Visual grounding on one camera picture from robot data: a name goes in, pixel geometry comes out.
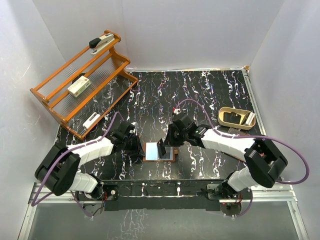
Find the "brown leather card holder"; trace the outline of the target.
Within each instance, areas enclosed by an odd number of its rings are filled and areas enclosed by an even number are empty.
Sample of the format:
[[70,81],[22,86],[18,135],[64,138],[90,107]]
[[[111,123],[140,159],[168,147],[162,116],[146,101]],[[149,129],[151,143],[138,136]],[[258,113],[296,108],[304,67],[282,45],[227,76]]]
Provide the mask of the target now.
[[143,151],[145,156],[143,157],[143,162],[174,162],[176,157],[180,153],[177,147],[165,146],[165,154],[161,156],[160,149],[156,142],[145,142],[143,144]]

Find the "black credit card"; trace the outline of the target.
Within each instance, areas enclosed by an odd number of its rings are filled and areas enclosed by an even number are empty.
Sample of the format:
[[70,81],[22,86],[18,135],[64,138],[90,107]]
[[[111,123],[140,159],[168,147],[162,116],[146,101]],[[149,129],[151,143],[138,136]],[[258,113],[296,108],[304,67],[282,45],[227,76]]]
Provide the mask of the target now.
[[156,143],[156,146],[157,146],[158,156],[160,159],[162,159],[167,153],[162,138]]
[[174,160],[174,148],[170,146],[165,146],[165,154],[160,156],[159,159],[162,161],[173,161]]

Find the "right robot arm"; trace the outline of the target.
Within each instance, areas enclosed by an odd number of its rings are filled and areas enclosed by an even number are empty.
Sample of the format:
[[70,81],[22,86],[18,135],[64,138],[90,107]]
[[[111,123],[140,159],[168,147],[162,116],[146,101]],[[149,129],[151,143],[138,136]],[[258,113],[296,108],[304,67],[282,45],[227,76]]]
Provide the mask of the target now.
[[278,147],[266,137],[223,133],[205,124],[196,125],[186,114],[179,113],[172,118],[163,144],[180,147],[185,142],[217,150],[245,162],[245,168],[230,173],[214,189],[206,189],[208,194],[223,198],[233,199],[252,186],[272,188],[288,165]]

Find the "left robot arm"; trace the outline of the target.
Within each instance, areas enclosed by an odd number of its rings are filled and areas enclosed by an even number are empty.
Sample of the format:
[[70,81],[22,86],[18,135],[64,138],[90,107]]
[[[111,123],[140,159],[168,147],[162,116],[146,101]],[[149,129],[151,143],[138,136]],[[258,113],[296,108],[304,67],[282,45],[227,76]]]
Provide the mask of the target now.
[[136,122],[123,121],[106,136],[83,144],[54,144],[36,169],[35,178],[40,182],[45,181],[44,185],[56,196],[75,191],[84,192],[93,200],[99,199],[104,188],[98,178],[78,169],[90,161],[115,153],[143,157],[145,153],[137,125]]

